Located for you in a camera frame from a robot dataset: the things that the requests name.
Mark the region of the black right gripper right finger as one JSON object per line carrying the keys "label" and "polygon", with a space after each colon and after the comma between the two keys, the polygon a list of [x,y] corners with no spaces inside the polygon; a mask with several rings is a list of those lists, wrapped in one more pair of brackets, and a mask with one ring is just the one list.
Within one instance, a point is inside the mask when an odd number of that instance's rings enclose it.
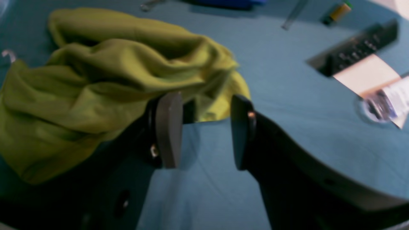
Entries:
{"label": "black right gripper right finger", "polygon": [[408,200],[364,186],[314,158],[245,96],[231,98],[238,170],[256,179],[273,230],[407,230]]}

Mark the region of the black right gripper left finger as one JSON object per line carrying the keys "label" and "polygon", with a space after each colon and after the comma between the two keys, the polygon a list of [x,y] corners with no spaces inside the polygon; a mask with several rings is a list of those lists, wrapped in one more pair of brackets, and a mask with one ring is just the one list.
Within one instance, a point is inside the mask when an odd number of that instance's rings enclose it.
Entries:
{"label": "black right gripper left finger", "polygon": [[2,230],[134,230],[156,169],[179,166],[180,92],[145,113],[74,169],[1,198]]}

